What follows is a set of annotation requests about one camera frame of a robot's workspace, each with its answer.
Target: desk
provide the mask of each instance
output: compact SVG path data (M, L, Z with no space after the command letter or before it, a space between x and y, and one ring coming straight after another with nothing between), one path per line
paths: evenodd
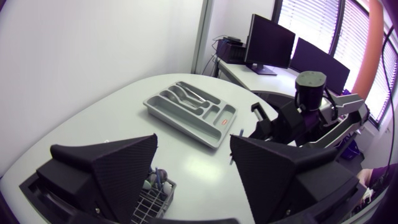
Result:
M260 102L268 117L277 113L250 91L203 75L170 74L150 77L103 98L55 128L25 152L0 180L0 190L21 223L43 223L19 185L50 158L50 146L84 146L105 140L136 138L156 133L158 149L152 167L167 170L177 183L174 200L165 218L210 220L237 218L254 223L236 164L229 165L229 135L217 150L177 131L151 116L142 102L177 81L184 81L219 97L238 109L230 134L251 134L257 118L250 111Z
M273 75L258 75L245 65L233 65L220 60L217 68L221 70L227 78L234 84L237 84L249 91L273 93L276 95L294 98L295 96L295 80L298 72L284 68L268 67L273 70Z

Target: cylindrical camera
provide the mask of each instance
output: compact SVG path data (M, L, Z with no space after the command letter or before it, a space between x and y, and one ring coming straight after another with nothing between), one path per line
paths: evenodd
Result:
M326 75L322 72L302 72L296 78L295 104L304 111L317 110L322 102Z

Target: gray cutlery tray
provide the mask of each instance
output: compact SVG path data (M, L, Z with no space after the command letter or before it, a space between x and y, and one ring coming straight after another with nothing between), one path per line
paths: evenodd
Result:
M176 84L145 100L148 112L192 138L216 149L227 135L237 109L185 82L178 82L206 101Z

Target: monitor stand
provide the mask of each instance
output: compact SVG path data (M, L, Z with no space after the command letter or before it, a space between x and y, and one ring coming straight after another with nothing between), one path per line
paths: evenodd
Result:
M264 65L257 64L257 65L246 65L252 71L256 72L258 75L277 75L271 69L265 67Z

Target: white wall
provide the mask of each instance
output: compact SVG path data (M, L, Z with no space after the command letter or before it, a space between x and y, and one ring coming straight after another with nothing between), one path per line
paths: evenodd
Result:
M0 176L53 128L136 80L190 73L200 0L8 0Z
M251 15L253 13L271 19L274 10L274 0L216 0L211 15L208 42L206 45L203 71L207 61L215 53L211 48L213 38L219 35L229 35L240 38L246 43L249 34ZM213 63L210 62L206 68L205 75L209 75Z
M394 138L394 150L392 153L391 164L398 162L398 96L394 97L395 117L396 117L396 133ZM388 159L391 151L392 141L392 113L391 108L388 109L386 117L384 118L380 130L373 131L374 137L369 143L368 149L364 151L365 160L362 162L363 168L377 168L384 167L388 164ZM361 142L366 136L357 139Z

